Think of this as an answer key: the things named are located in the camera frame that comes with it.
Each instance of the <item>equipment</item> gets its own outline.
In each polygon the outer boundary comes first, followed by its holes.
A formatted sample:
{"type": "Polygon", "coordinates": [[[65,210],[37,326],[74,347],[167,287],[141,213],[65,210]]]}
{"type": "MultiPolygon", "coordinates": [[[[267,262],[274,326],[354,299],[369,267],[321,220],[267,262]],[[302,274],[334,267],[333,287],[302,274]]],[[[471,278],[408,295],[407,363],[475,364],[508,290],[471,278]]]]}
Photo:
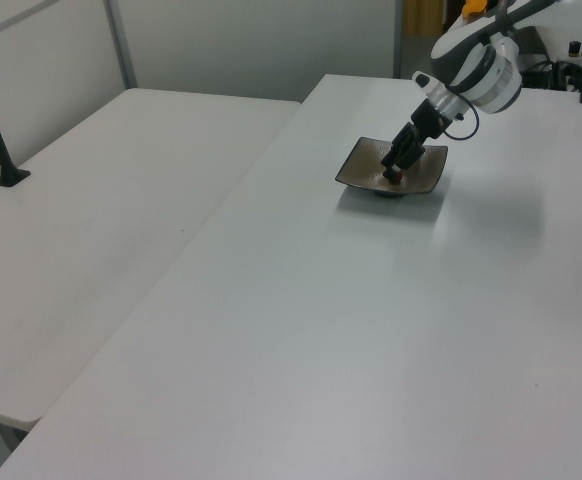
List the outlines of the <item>equipment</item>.
{"type": "Polygon", "coordinates": [[[427,99],[382,159],[383,175],[390,182],[399,183],[401,171],[425,153],[427,138],[440,137],[454,121],[463,120],[469,109],[477,119],[476,107],[499,113],[517,100],[522,77],[516,66],[518,46],[509,35],[530,26],[565,26],[582,36],[582,0],[500,0],[472,23],[460,20],[438,41],[431,54],[435,78],[414,75],[427,99]]]}

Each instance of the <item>black cable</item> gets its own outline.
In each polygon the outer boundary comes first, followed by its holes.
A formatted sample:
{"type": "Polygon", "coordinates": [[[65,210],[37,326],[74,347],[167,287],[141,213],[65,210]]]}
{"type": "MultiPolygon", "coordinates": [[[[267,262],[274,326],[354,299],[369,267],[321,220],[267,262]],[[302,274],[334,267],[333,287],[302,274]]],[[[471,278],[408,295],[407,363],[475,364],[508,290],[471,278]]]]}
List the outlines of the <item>black cable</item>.
{"type": "Polygon", "coordinates": [[[456,92],[452,92],[454,95],[456,95],[458,98],[460,98],[460,100],[462,100],[464,103],[466,103],[467,105],[469,105],[469,107],[471,108],[471,110],[473,110],[473,114],[475,115],[475,130],[473,130],[473,133],[471,135],[469,135],[468,137],[464,137],[464,138],[459,138],[459,137],[454,137],[453,135],[449,135],[446,130],[444,131],[444,135],[447,138],[450,138],[451,140],[455,140],[457,142],[464,142],[466,140],[470,140],[473,137],[476,136],[476,134],[478,133],[478,130],[480,130],[480,115],[478,114],[478,111],[476,110],[476,108],[473,106],[473,104],[468,101],[464,96],[462,96],[459,93],[456,92]]]}

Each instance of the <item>square plate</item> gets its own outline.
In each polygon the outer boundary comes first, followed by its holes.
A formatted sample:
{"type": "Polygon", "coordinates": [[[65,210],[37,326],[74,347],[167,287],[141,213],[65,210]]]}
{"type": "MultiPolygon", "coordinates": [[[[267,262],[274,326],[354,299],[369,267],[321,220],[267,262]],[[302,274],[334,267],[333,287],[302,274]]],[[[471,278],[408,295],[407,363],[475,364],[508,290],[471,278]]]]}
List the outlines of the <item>square plate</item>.
{"type": "Polygon", "coordinates": [[[335,179],[345,185],[389,197],[433,191],[442,176],[448,147],[426,146],[424,155],[411,168],[404,170],[404,177],[397,184],[382,175],[384,167],[380,162],[390,149],[391,142],[361,137],[335,179]]]}

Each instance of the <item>white table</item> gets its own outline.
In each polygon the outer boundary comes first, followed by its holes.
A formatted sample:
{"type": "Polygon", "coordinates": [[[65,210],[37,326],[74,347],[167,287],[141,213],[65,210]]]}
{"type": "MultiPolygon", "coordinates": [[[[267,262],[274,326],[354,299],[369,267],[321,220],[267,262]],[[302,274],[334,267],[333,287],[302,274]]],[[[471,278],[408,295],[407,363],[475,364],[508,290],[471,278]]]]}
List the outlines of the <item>white table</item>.
{"type": "Polygon", "coordinates": [[[32,427],[298,108],[130,90],[0,188],[0,422],[32,427]]]}
{"type": "Polygon", "coordinates": [[[0,480],[582,478],[582,106],[525,91],[429,196],[334,182],[420,101],[325,78],[0,480]]]}

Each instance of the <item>orange object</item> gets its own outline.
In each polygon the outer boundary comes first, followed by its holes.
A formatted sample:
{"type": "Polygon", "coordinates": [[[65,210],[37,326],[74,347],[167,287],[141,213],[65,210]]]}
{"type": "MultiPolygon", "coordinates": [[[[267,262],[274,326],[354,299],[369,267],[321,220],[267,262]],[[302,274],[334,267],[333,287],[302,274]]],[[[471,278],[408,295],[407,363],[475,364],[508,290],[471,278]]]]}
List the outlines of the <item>orange object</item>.
{"type": "Polygon", "coordinates": [[[487,10],[487,0],[467,0],[462,8],[462,17],[469,20],[471,17],[482,15],[487,10]]]}

